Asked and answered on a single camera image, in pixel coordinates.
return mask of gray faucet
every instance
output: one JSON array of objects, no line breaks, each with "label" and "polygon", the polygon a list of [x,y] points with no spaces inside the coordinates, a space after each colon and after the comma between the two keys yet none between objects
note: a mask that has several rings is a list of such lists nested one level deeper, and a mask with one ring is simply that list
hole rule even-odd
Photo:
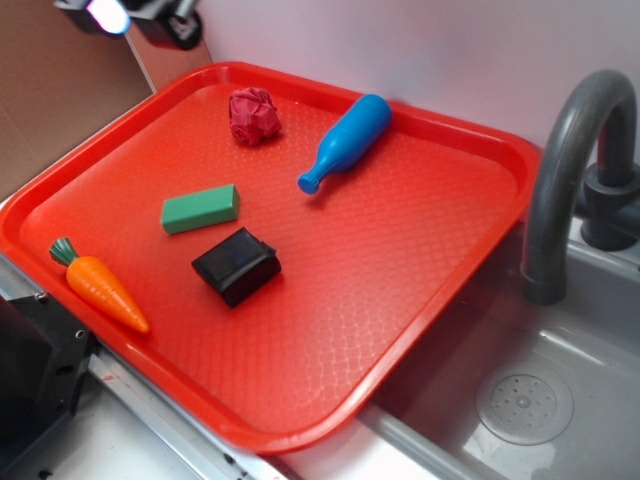
[{"label": "gray faucet", "polygon": [[[550,305],[566,293],[572,215],[585,242],[621,250],[640,238],[640,169],[634,164],[636,96],[627,77],[602,70],[573,91],[547,143],[526,225],[525,297]],[[598,143],[597,163],[587,164]]]}]

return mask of green block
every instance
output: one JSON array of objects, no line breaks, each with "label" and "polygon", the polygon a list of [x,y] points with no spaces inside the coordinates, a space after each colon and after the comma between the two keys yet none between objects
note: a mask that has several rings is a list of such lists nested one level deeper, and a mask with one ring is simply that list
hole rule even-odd
[{"label": "green block", "polygon": [[212,188],[165,200],[160,222],[168,234],[185,232],[238,218],[236,186]]}]

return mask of green carrot top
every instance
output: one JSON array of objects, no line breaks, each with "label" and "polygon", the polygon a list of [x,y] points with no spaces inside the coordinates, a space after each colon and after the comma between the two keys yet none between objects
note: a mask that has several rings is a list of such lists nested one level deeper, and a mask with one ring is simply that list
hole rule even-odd
[{"label": "green carrot top", "polygon": [[71,245],[71,240],[66,237],[59,238],[53,242],[53,245],[51,245],[51,248],[49,249],[49,255],[51,255],[53,260],[65,267],[71,265],[71,262],[79,257],[78,253],[73,248],[73,245]]}]

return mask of white wall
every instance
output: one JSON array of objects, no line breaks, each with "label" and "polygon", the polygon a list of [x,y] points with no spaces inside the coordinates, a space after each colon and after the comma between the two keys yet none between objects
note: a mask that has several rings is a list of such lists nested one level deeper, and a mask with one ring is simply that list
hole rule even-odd
[{"label": "white wall", "polygon": [[592,71],[640,93],[639,0],[200,0],[214,61],[373,92],[544,145]]}]

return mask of blue toy bottle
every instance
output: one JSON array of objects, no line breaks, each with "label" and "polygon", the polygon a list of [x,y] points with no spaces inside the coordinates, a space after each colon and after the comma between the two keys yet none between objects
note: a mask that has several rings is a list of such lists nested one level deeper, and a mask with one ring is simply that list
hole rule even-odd
[{"label": "blue toy bottle", "polygon": [[318,147],[313,168],[298,178],[298,186],[312,195],[332,173],[352,167],[391,122],[391,107],[377,95],[361,97],[327,132]]}]

